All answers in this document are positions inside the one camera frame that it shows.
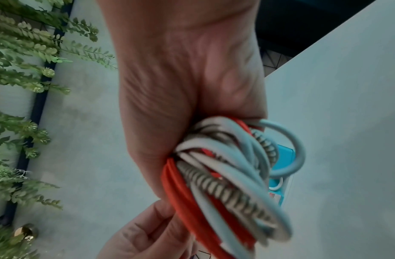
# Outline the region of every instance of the cable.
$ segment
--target cable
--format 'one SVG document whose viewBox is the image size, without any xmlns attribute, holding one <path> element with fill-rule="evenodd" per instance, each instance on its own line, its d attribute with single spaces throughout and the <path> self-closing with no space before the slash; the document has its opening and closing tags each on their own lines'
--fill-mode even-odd
<svg viewBox="0 0 395 259">
<path fill-rule="evenodd" d="M 272 170 L 277 144 L 253 127 L 285 135 L 296 150 L 287 167 Z M 194 125 L 169 158 L 163 187 L 185 226 L 219 259 L 254 258 L 256 241 L 287 241 L 292 229 L 287 216 L 268 195 L 283 177 L 305 161 L 300 140 L 283 126 L 265 119 L 210 117 Z M 270 178 L 280 179 L 269 188 Z"/>
</svg>

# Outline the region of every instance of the red cable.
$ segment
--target red cable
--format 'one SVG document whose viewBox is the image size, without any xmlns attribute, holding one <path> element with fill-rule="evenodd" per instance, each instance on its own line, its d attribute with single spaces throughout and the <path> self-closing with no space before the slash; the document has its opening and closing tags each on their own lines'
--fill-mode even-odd
<svg viewBox="0 0 395 259">
<path fill-rule="evenodd" d="M 249 127 L 242 121 L 233 119 L 246 132 L 251 134 Z M 210 150 L 203 152 L 211 157 L 213 153 Z M 187 229 L 196 236 L 196 239 L 202 243 L 215 257 L 219 259 L 234 259 L 229 253 L 220 247 L 221 240 L 210 227 L 205 216 L 200 210 L 198 204 L 193 198 L 191 190 L 187 187 L 186 182 L 178 171 L 173 158 L 169 158 L 162 173 L 163 188 L 175 208 L 179 218 L 185 224 Z M 226 207 L 216 198 L 209 195 L 213 206 L 219 211 L 225 222 L 229 225 L 241 243 L 249 249 L 253 249 L 256 240 L 253 236 L 240 224 L 237 218 L 231 214 Z"/>
</svg>

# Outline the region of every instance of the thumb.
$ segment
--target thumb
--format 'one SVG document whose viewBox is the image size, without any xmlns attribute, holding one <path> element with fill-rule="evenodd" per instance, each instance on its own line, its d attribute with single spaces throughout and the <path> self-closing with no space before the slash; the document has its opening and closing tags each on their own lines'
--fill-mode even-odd
<svg viewBox="0 0 395 259">
<path fill-rule="evenodd" d="M 188 249 L 192 241 L 192 235 L 175 214 L 162 235 L 148 249 L 147 258 L 189 258 L 190 254 L 186 256 L 182 255 L 184 255 L 184 252 Z"/>
</svg>

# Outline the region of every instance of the hand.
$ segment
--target hand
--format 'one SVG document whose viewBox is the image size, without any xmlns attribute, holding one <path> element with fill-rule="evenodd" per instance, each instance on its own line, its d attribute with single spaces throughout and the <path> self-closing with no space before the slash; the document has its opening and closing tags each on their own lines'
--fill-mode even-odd
<svg viewBox="0 0 395 259">
<path fill-rule="evenodd" d="M 193 238 L 165 201 L 157 201 L 105 244 L 97 259 L 189 259 Z"/>
<path fill-rule="evenodd" d="M 193 122 L 267 117 L 259 0 L 99 0 L 116 49 L 129 154 L 165 198 L 166 158 Z"/>
</svg>

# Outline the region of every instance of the bundle of cables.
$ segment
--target bundle of cables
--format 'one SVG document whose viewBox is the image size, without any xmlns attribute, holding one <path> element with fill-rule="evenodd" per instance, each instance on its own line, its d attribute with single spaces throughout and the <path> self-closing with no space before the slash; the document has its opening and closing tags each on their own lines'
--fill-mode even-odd
<svg viewBox="0 0 395 259">
<path fill-rule="evenodd" d="M 258 128 L 285 135 L 296 150 L 287 167 L 272 170 L 276 143 Z M 210 117 L 194 125 L 168 159 L 163 187 L 185 226 L 219 259 L 254 258 L 254 245 L 287 241 L 287 216 L 268 194 L 269 179 L 298 171 L 305 161 L 300 140 L 265 119 Z"/>
</svg>

